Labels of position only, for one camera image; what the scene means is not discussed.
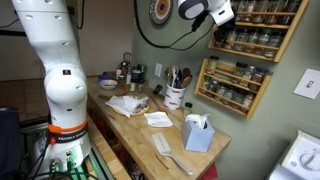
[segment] paper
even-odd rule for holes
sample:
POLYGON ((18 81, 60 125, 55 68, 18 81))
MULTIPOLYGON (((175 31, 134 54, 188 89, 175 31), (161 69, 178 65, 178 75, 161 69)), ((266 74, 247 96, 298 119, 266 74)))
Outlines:
POLYGON ((120 111, 122 114, 130 118, 130 114, 139 106, 145 99, 136 99, 130 96, 116 97, 112 98, 106 102, 106 105, 120 111))
POLYGON ((145 113, 144 117, 152 127, 170 127, 173 125, 165 112, 145 113))

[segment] white stove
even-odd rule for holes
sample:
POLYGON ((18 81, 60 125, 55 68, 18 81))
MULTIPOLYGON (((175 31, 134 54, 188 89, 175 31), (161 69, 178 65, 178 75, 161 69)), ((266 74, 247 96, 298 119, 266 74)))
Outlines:
POLYGON ((320 140, 298 130, 295 141, 279 160, 268 179, 320 179, 320 140))

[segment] spice rack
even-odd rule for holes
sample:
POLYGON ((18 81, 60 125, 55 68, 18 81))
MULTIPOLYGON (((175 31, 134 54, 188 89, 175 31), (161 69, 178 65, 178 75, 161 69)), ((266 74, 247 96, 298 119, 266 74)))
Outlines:
POLYGON ((281 30, 286 32, 285 37, 283 38, 283 41, 281 43, 281 45, 278 48, 275 47, 270 47, 270 46, 261 46, 261 45, 257 45, 257 44, 249 44, 249 43, 243 43, 243 42, 237 42, 237 41, 226 41, 228 43, 234 43, 234 44, 243 44, 243 45, 250 45, 252 47, 259 47, 259 48, 264 48, 264 49, 273 49, 273 50, 277 50, 276 55, 273 58, 269 58, 269 57, 265 57, 263 55, 256 55, 256 54, 251 54, 251 53, 247 53, 247 52, 241 52, 241 51, 236 51, 236 50, 232 50, 232 49, 226 49, 226 48, 222 48, 222 47, 215 47, 215 38, 213 33, 217 30, 217 27, 215 26, 213 28, 212 34, 211 34, 211 40, 209 43, 209 48, 210 49, 215 49, 215 50, 219 50, 219 51, 223 51, 223 52, 228 52, 228 53, 233 53, 233 54, 239 54, 239 55, 243 55, 243 56, 248 56, 248 57, 253 57, 253 58, 257 58, 257 59, 262 59, 262 60, 266 60, 266 61, 271 61, 271 62, 279 62, 282 58, 282 55, 286 49, 286 47, 288 46, 288 43, 290 42, 295 29, 297 28, 305 10, 306 7, 309 3, 309 0, 302 0, 301 4, 299 6, 299 9, 296 13, 287 13, 287 12, 276 12, 276 13, 272 13, 272 12, 238 12, 237 14, 252 14, 252 15, 276 15, 276 16, 294 16, 293 21, 290 25, 279 25, 279 24, 273 24, 273 25, 269 25, 269 24, 264 24, 264 23, 248 23, 248 22, 236 22, 236 28, 238 27, 252 27, 252 28, 270 28, 273 30, 281 30))
POLYGON ((204 59, 203 61, 203 64, 202 64, 202 67, 201 67, 201 71, 200 71, 200 75, 199 75, 199 78, 198 78, 198 82, 197 82, 197 86, 196 86, 196 89, 195 89, 195 94, 196 95, 200 95, 206 99, 209 99, 210 101, 213 101, 221 106, 224 106, 225 108, 227 109, 230 109, 242 116, 245 116, 246 119, 250 119, 255 111, 255 109, 257 108, 259 102, 260 102, 260 99, 262 98, 269 82, 270 82, 270 79, 271 79, 271 76, 270 75, 266 75, 263 82, 262 83, 257 83, 257 82, 253 82, 253 81, 249 81, 249 80, 245 80, 245 79, 242 79, 241 77, 238 77, 238 76, 235 76, 233 75, 233 72, 235 71, 235 66, 231 66, 231 65, 228 65, 228 64, 223 64, 223 63, 217 63, 217 66, 215 69, 211 69, 211 68, 207 68, 208 67, 208 64, 209 64, 209 59, 204 59), (207 70, 210 70, 210 71, 213 71, 214 73, 213 74, 207 74, 206 71, 207 70), (234 87, 237 87, 237 88, 240 88, 240 89, 243 89, 247 92, 252 92, 255 94, 255 98, 252 102, 252 105, 250 108, 247 108, 245 106, 243 106, 242 104, 239 104, 235 101, 232 101, 232 100, 229 100, 217 93, 214 93, 214 92, 211 92, 211 91, 208 91, 204 88, 202 88, 202 83, 204 81, 204 78, 205 76, 209 76, 211 77, 212 79, 215 79, 219 82, 224 82, 228 85, 232 85, 234 87), (260 86, 259 90, 258 91, 252 91, 250 90, 248 87, 244 87, 244 86, 241 86, 239 84, 234 84, 232 83, 229 78, 237 78, 237 79, 240 79, 240 80, 245 80, 245 81, 248 81, 249 83, 253 83, 253 84, 256 84, 258 86, 260 86), (207 96, 205 93, 202 93, 201 91, 204 91, 205 93, 211 93, 212 95, 214 96, 219 96, 221 99, 224 99, 224 100, 227 100, 231 103, 234 103, 242 108, 245 108, 245 109, 248 109, 247 113, 244 113, 238 109, 234 109, 232 108, 231 106, 229 105, 225 105, 223 104, 221 101, 218 101, 214 98, 211 98, 209 96, 207 96))

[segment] tissue box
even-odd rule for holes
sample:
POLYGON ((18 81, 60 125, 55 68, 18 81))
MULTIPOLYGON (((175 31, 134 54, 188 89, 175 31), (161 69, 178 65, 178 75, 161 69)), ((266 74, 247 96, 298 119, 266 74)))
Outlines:
POLYGON ((207 152, 214 135, 214 129, 208 120, 207 127, 199 128, 193 121, 186 121, 182 129, 182 140, 185 150, 207 152))

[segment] wall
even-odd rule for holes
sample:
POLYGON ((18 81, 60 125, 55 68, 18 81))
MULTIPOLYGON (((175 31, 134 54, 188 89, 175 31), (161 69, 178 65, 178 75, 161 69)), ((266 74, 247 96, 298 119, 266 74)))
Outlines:
MULTIPOLYGON (((172 65, 189 67, 194 79, 187 87, 184 101, 194 104, 194 113, 210 113, 212 125, 231 136, 230 145, 216 161, 218 179, 264 179, 290 141, 296 137, 298 129, 320 138, 320 97, 309 100, 292 94, 306 68, 320 70, 318 7, 320 1, 310 0, 307 11, 279 63, 209 50, 209 36, 187 51, 157 49, 148 45, 135 29, 133 62, 147 65, 150 86, 154 88, 161 84, 165 87, 166 84, 163 73, 160 78, 154 75, 156 63, 161 63, 163 70, 172 65), (202 60, 210 55, 219 56, 225 63, 235 64, 236 61, 242 61, 274 71, 270 85, 251 120, 247 121, 232 111, 194 95, 202 60)), ((139 2, 138 8, 142 29, 154 43, 169 44, 190 30, 192 21, 180 19, 176 10, 167 24, 155 26, 149 18, 148 3, 139 2)), ((195 35, 176 47, 187 47, 209 28, 211 22, 211 19, 207 18, 195 35)))
MULTIPOLYGON (((76 10, 76 15, 71 17, 72 21, 76 22, 78 19, 80 24, 82 1, 66 2, 76 10)), ((87 75, 115 70, 122 61, 122 54, 125 51, 131 52, 132 2, 86 0, 85 5, 84 27, 79 33, 74 27, 76 38, 80 42, 83 69, 87 75)), ((0 2, 0 26, 18 18, 13 9, 11 0, 0 2)), ((19 21, 0 30, 23 31, 19 21)), ((37 79, 45 75, 43 65, 26 37, 0 36, 0 61, 0 81, 37 79)))

